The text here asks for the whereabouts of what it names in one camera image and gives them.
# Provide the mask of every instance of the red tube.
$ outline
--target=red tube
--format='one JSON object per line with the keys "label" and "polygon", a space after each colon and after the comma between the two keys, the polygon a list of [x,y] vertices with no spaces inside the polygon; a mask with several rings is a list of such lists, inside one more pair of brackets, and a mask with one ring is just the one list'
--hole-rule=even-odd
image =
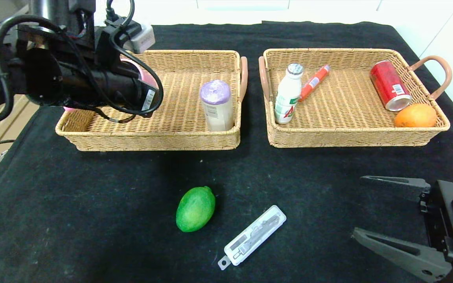
{"label": "red tube", "polygon": [[311,92],[313,92],[316,86],[318,86],[320,81],[322,81],[322,79],[324,79],[328,75],[329,72],[329,65],[322,66],[304,85],[302,92],[300,92],[300,99],[298,101],[302,102],[304,99],[306,99],[311,94]]}

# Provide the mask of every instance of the wicker basket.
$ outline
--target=wicker basket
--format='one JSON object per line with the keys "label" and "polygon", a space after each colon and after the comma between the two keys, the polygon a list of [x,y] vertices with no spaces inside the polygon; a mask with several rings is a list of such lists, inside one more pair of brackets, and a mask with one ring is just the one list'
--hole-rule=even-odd
{"label": "wicker basket", "polygon": [[[438,61],[446,72],[445,82],[431,95],[414,73],[430,59]],[[383,60],[392,61],[413,97],[412,103],[425,103],[435,109],[438,116],[435,127],[395,127],[397,113],[385,110],[369,77],[372,66]],[[288,64],[293,62],[304,66],[304,81],[325,64],[331,66],[331,72],[304,102],[298,104],[290,123],[277,124],[274,94]],[[446,61],[438,56],[429,56],[408,66],[394,50],[271,49],[259,58],[259,65],[268,140],[274,147],[418,146],[426,145],[450,127],[435,99],[450,83],[452,72]]]}
{"label": "wicker basket", "polygon": [[[227,50],[149,50],[136,55],[160,77],[164,100],[151,118],[113,123],[92,111],[65,112],[55,131],[81,151],[231,150],[240,141],[241,103],[247,87],[247,59]],[[199,99],[200,87],[213,79],[230,85],[234,127],[208,131]],[[121,119],[127,114],[102,111]]]}

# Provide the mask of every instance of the can lid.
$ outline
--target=can lid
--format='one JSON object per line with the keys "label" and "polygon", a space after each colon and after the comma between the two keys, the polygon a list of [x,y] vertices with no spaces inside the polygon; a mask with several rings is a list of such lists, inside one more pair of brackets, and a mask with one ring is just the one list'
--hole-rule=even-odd
{"label": "can lid", "polygon": [[291,75],[301,75],[304,72],[304,67],[298,63],[289,64],[287,71]]}
{"label": "can lid", "polygon": [[411,95],[398,95],[397,97],[393,97],[389,102],[387,102],[387,104],[385,104],[385,109],[389,111],[400,111],[401,109],[407,107],[411,101]]}

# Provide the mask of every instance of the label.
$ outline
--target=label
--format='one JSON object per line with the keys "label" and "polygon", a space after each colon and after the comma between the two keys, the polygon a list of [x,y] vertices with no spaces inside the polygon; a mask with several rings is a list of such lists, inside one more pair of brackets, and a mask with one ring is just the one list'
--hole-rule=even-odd
{"label": "label", "polygon": [[218,118],[218,109],[215,106],[206,104],[205,108],[207,109],[207,112],[205,113],[207,116],[211,118]]}
{"label": "label", "polygon": [[285,98],[284,96],[277,96],[277,99],[275,100],[275,103],[282,104],[282,105],[293,105],[297,104],[299,97],[295,98]]}
{"label": "label", "polygon": [[312,89],[316,88],[319,83],[319,78],[315,77],[309,82],[309,86],[312,86]]}
{"label": "label", "polygon": [[288,113],[288,111],[291,111],[293,112],[295,110],[295,107],[296,105],[293,104],[293,105],[283,105],[283,104],[280,104],[280,103],[276,103],[275,104],[275,112],[276,113]]}
{"label": "label", "polygon": [[153,102],[154,96],[155,96],[155,91],[148,90],[148,93],[146,94],[146,99],[144,99],[144,104],[142,105],[141,111],[145,111],[145,110],[149,109],[149,106],[151,106],[151,103]]}
{"label": "label", "polygon": [[284,118],[289,118],[289,117],[293,116],[294,111],[295,111],[295,107],[291,106],[291,108],[289,108],[289,110],[286,113],[284,113]]}
{"label": "label", "polygon": [[392,86],[392,89],[394,89],[392,92],[395,92],[397,95],[405,94],[405,91],[400,84]]}

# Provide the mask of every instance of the barcode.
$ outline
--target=barcode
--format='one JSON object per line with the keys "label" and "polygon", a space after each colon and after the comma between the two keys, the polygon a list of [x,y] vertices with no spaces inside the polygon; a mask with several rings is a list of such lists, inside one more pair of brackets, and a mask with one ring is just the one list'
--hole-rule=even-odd
{"label": "barcode", "polygon": [[151,106],[151,103],[153,102],[153,96],[155,96],[155,91],[149,90],[148,94],[146,94],[146,99],[144,99],[144,104],[142,105],[141,111],[149,109],[149,106]]}
{"label": "barcode", "polygon": [[403,88],[401,87],[400,84],[393,85],[392,88],[394,88],[394,91],[396,92],[397,95],[405,94],[405,91],[403,91]]}
{"label": "barcode", "polygon": [[207,109],[207,116],[212,118],[218,118],[218,110],[215,106],[206,105],[205,108]]}

